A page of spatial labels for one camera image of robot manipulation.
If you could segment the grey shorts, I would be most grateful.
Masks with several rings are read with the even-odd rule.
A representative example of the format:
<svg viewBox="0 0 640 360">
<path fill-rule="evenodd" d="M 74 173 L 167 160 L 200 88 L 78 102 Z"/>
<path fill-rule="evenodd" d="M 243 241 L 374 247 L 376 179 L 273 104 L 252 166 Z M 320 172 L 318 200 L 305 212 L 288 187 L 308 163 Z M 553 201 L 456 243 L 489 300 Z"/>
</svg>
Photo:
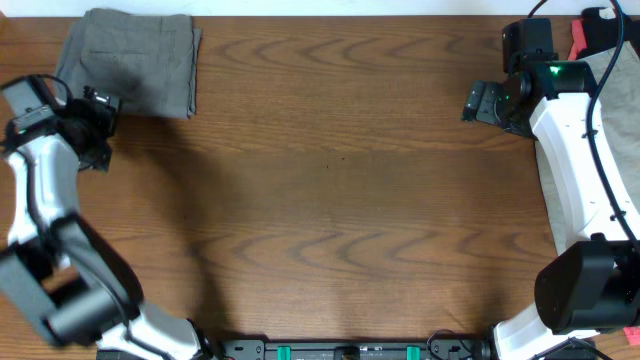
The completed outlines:
<svg viewBox="0 0 640 360">
<path fill-rule="evenodd" d="M 55 76 L 76 97 L 86 86 L 119 97 L 125 114 L 188 119 L 202 35 L 187 15 L 94 8 L 73 23 Z"/>
</svg>

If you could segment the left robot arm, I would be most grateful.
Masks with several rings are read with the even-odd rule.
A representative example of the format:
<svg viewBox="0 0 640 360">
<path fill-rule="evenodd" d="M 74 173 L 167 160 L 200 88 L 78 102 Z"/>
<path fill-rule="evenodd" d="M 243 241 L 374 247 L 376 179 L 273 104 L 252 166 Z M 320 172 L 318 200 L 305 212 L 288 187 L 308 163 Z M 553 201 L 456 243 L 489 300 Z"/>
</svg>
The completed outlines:
<svg viewBox="0 0 640 360">
<path fill-rule="evenodd" d="M 100 359 L 211 359 L 189 319 L 148 303 L 126 261 L 81 216 L 77 177 L 107 171 L 121 108 L 85 88 L 59 102 L 47 74 L 2 85 L 14 117 L 1 156 L 16 184 L 14 221 L 1 253 L 1 291 L 55 347 L 97 347 Z"/>
</svg>

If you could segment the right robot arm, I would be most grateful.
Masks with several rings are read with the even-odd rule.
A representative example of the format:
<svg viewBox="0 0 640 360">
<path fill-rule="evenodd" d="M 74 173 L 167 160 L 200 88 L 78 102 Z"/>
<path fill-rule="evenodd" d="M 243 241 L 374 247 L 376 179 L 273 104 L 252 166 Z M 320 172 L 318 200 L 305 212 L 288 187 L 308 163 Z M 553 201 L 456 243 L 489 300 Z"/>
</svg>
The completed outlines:
<svg viewBox="0 0 640 360">
<path fill-rule="evenodd" d="M 477 81 L 462 118 L 532 138 L 564 215 L 558 257 L 537 276 L 534 302 L 498 323 L 495 359 L 574 358 L 586 339 L 639 323 L 639 212 L 602 128 L 603 83 L 584 61 L 561 61 L 547 18 L 502 31 L 502 83 Z"/>
</svg>

